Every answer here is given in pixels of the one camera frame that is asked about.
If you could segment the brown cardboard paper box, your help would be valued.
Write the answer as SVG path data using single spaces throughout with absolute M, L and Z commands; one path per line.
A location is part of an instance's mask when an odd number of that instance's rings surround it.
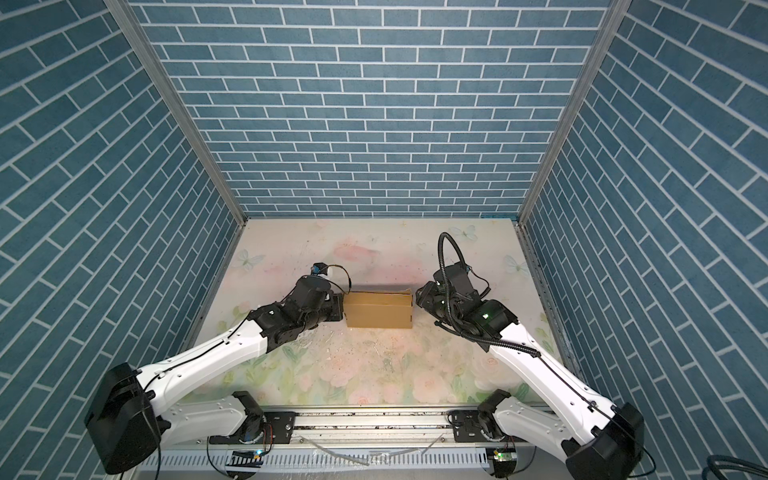
M 411 329 L 413 298 L 401 292 L 352 292 L 345 296 L 343 309 L 347 326 L 366 329 Z

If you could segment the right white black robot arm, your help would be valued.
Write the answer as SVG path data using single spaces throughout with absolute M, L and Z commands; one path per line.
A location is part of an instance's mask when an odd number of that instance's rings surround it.
M 514 370 L 549 406 L 529 407 L 501 389 L 477 408 L 491 441 L 517 437 L 561 460 L 575 479 L 628 479 L 644 455 L 645 422 L 630 403 L 616 406 L 561 365 L 497 300 L 478 292 L 456 263 L 417 290 L 415 303 L 437 326 L 479 345 Z

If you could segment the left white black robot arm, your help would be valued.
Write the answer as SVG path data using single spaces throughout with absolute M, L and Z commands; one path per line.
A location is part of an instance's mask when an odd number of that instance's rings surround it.
M 143 367 L 121 363 L 109 369 L 84 418 L 105 472 L 123 474 L 165 447 L 207 437 L 269 444 L 263 410 L 245 391 L 187 407 L 179 402 L 206 382 L 319 324 L 342 320 L 344 296 L 334 282 L 304 275 L 282 300 L 250 311 L 209 341 Z

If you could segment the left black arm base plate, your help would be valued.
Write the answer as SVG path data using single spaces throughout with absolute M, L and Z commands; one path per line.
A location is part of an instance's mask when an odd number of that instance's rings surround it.
M 297 414 L 293 411 L 267 411 L 258 420 L 248 416 L 244 423 L 229 436 L 212 436 L 213 445 L 262 445 L 289 444 L 293 435 Z

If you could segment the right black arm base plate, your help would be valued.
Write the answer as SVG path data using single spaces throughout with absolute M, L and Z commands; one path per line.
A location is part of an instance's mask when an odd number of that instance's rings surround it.
M 524 436 L 521 420 L 513 415 L 495 415 L 477 409 L 449 410 L 446 421 L 456 443 L 513 443 L 531 444 Z

